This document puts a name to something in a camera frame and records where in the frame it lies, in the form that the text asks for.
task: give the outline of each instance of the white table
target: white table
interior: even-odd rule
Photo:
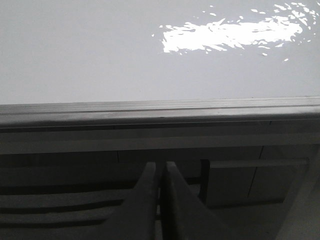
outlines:
[[[3,0],[0,113],[319,106],[319,13],[317,0]]]

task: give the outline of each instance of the chair backrest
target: chair backrest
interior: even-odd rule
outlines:
[[[133,229],[124,223],[134,218],[132,234],[142,224],[150,237],[144,239],[152,239],[154,229],[143,221],[154,222],[156,214],[155,170],[154,163],[0,168],[0,239],[81,239],[111,223],[106,231],[112,237],[130,234]],[[142,205],[149,207],[138,213]],[[128,206],[136,211],[128,211]],[[117,216],[125,220],[117,225],[108,220]]]
[[[229,240],[230,230],[194,195],[174,162],[167,162],[160,192],[165,240]]]

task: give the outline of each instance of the glossy surface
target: glossy surface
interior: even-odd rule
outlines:
[[[317,0],[0,2],[0,104],[320,95]]]

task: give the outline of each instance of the table top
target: table top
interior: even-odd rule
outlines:
[[[0,105],[319,96],[320,1],[0,2]]]

